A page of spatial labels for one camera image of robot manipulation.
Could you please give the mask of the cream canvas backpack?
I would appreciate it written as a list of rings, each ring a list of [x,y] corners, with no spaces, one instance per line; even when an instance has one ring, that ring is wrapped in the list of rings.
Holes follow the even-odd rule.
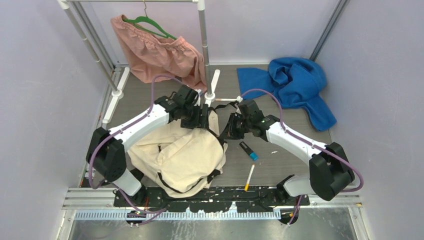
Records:
[[[219,117],[208,111],[209,128],[183,128],[180,120],[159,127],[128,150],[132,165],[172,198],[188,198],[223,173],[228,144],[218,138]]]

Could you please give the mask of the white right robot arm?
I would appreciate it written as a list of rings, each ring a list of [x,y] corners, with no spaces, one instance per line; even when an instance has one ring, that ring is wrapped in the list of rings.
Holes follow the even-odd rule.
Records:
[[[230,114],[220,134],[225,140],[241,140],[245,134],[277,145],[308,166],[304,175],[289,175],[276,187],[277,198],[283,205],[291,205],[302,195],[317,195],[331,201],[355,180],[355,173],[348,164],[343,147],[332,142],[325,144],[306,137],[288,127],[274,115],[265,116],[252,99],[229,103],[236,111]]]

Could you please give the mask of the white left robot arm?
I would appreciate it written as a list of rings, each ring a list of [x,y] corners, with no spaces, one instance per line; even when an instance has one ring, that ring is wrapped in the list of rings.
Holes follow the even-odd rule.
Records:
[[[141,206],[146,200],[142,184],[126,164],[126,153],[152,131],[180,119],[191,119],[200,111],[200,92],[182,85],[170,96],[161,96],[149,108],[112,129],[97,128],[91,137],[86,161],[109,183],[126,193],[126,200]]]

